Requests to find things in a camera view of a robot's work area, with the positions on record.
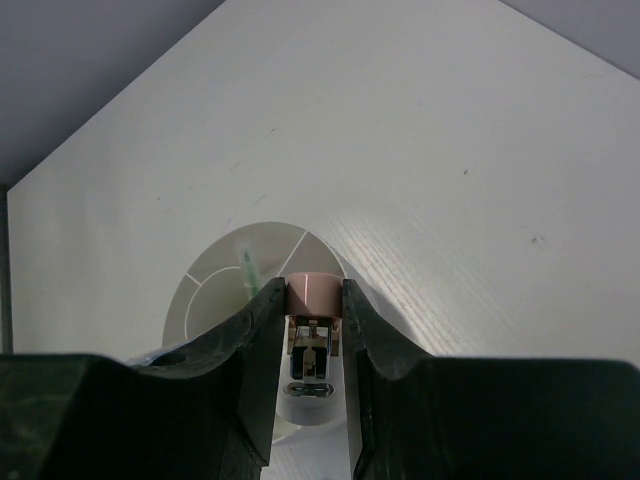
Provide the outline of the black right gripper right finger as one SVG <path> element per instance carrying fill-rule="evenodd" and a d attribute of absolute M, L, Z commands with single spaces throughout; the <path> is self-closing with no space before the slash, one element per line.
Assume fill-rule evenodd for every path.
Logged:
<path fill-rule="evenodd" d="M 635 479 L 639 371 L 593 359 L 434 356 L 342 290 L 356 479 Z"/>

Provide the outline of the green clear pen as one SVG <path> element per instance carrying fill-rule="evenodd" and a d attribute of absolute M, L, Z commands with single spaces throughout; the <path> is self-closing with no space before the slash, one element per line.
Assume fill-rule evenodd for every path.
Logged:
<path fill-rule="evenodd" d="M 245 290 L 248 298 L 253 299 L 261 290 L 263 282 L 251 242 L 249 240 L 237 242 L 236 252 Z"/>

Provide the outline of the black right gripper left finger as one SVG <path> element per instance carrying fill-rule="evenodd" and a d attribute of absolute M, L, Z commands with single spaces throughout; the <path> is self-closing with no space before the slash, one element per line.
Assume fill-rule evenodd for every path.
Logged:
<path fill-rule="evenodd" d="M 147 365 L 1 359 L 5 479 L 256 479 L 270 459 L 285 282 Z"/>

